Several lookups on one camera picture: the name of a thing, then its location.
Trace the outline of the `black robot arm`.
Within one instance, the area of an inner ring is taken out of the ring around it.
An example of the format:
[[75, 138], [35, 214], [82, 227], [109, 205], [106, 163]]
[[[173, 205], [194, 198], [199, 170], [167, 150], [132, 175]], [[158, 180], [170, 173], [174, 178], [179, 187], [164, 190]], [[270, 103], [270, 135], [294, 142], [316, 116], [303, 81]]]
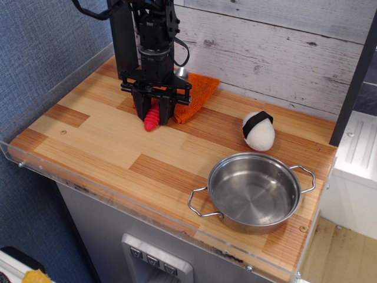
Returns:
[[188, 46], [178, 39], [179, 23], [173, 1], [127, 1], [140, 37], [137, 47], [141, 57], [139, 70], [123, 69], [121, 89], [131, 93], [138, 117], [145, 120], [152, 107], [152, 99], [158, 100], [160, 124], [165, 125], [174, 115], [176, 104], [191, 103], [191, 84], [174, 73], [175, 67], [183, 67], [174, 58], [174, 44]]

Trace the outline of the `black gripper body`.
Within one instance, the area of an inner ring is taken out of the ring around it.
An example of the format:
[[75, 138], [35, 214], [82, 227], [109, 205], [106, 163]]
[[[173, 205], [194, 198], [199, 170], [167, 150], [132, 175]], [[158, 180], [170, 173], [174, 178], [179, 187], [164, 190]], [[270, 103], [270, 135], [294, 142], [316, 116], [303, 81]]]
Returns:
[[162, 60], [143, 57], [140, 69], [123, 69], [120, 71], [120, 76], [123, 79], [121, 89], [131, 93], [134, 98], [167, 97], [179, 104], [191, 103], [192, 85], [175, 75], [174, 63], [169, 56]]

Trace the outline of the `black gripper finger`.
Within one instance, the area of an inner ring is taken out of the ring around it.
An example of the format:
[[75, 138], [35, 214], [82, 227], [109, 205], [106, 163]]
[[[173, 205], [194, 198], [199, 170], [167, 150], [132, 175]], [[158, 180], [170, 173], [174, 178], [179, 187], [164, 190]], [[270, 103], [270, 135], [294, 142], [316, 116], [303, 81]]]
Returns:
[[151, 97], [148, 92], [141, 90], [132, 90], [131, 94], [137, 115], [141, 120], [144, 120], [151, 107]]
[[176, 101], [172, 97], [162, 97], [159, 99], [160, 124], [166, 125], [174, 115]]

